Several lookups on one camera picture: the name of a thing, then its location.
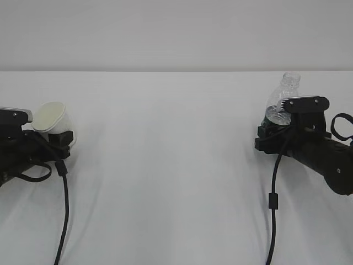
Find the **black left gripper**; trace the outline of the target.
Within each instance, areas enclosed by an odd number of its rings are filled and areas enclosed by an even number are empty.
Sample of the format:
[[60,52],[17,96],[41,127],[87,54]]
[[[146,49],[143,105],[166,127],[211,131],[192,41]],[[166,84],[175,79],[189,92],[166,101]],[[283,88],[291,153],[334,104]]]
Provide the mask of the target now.
[[73,131],[48,134],[48,140],[36,131],[27,131],[26,136],[39,146],[46,161],[65,160],[70,157],[71,145],[74,143]]

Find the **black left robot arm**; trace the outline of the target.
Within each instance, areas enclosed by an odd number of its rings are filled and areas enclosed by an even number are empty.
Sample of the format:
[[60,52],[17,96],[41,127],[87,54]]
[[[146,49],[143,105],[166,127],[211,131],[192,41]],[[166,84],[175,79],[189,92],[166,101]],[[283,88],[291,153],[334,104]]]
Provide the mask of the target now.
[[[13,178],[38,183],[47,180],[52,174],[53,162],[60,177],[66,176],[68,169],[64,160],[71,154],[70,144],[74,142],[74,132],[48,134],[44,138],[34,130],[22,131],[20,138],[1,140],[1,185]],[[48,170],[41,177],[24,174],[28,169],[39,166]]]

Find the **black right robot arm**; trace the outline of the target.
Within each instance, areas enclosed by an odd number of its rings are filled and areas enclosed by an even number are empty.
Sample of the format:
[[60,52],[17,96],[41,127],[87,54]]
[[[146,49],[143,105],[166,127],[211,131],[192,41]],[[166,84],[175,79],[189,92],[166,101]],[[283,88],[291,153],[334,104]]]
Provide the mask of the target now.
[[352,147],[331,138],[323,113],[292,114],[289,125],[264,118],[257,136],[257,150],[291,157],[322,175],[335,193],[352,194]]

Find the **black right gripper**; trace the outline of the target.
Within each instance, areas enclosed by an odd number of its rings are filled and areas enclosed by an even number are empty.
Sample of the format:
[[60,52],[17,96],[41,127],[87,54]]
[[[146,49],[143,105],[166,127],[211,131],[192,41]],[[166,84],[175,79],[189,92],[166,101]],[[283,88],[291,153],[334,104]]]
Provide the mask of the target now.
[[284,149],[284,156],[297,153],[300,129],[294,126],[278,126],[274,123],[262,123],[257,129],[254,147],[268,155],[279,154]]

